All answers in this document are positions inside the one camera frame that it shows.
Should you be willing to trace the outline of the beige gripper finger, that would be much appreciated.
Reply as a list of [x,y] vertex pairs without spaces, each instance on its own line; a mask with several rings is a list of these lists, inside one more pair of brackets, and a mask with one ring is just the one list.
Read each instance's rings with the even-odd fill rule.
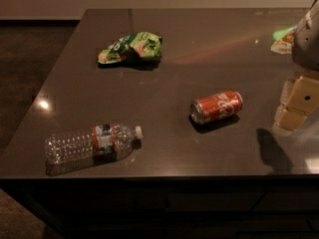
[[301,74],[285,81],[274,126],[279,130],[295,131],[319,108],[319,73]]

